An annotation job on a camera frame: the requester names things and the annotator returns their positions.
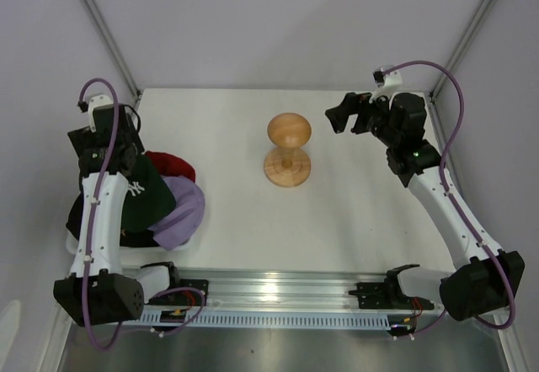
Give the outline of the dark green baseball cap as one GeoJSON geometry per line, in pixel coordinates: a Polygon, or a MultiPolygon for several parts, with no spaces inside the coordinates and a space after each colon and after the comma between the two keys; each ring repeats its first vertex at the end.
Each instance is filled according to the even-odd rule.
{"type": "Polygon", "coordinates": [[[168,216],[175,207],[176,199],[152,160],[146,155],[138,156],[128,178],[122,228],[135,233],[145,231],[168,216]]]}

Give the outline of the red LA baseball cap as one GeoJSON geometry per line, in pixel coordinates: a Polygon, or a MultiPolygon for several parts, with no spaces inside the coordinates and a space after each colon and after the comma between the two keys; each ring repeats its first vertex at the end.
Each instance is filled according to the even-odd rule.
{"type": "Polygon", "coordinates": [[[161,176],[185,177],[191,182],[195,182],[195,169],[184,159],[169,153],[156,151],[146,151],[145,156],[151,160],[161,176]]]}

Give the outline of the lilac baseball cap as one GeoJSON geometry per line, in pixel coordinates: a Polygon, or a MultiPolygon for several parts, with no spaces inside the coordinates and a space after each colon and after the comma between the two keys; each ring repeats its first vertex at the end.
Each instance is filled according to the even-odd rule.
{"type": "Polygon", "coordinates": [[[184,176],[165,177],[175,199],[175,208],[151,227],[153,240],[172,251],[186,244],[195,234],[205,214],[205,196],[200,187],[184,176]]]}

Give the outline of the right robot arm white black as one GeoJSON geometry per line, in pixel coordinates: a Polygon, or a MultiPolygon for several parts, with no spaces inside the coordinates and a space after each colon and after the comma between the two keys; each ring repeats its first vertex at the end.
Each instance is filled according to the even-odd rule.
{"type": "Polygon", "coordinates": [[[442,167],[437,149],[424,137],[424,99],[413,93],[371,99],[369,93],[347,93],[326,117],[340,134],[350,116],[352,133],[371,134],[385,147],[387,164],[422,204],[440,233],[454,272],[410,264],[387,272],[385,301],[402,308],[413,298],[442,305],[456,321],[480,319],[508,307],[515,315],[515,294],[525,269],[522,256],[506,252],[480,225],[442,167]]]}

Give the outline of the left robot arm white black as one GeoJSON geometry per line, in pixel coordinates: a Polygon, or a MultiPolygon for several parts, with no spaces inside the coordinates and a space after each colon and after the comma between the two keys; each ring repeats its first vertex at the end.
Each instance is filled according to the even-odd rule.
{"type": "Polygon", "coordinates": [[[83,212],[74,262],[53,296],[80,326],[137,319],[144,284],[123,274],[120,237],[163,220],[176,199],[145,156],[125,105],[88,108],[89,126],[69,132],[78,156],[83,212]]]}

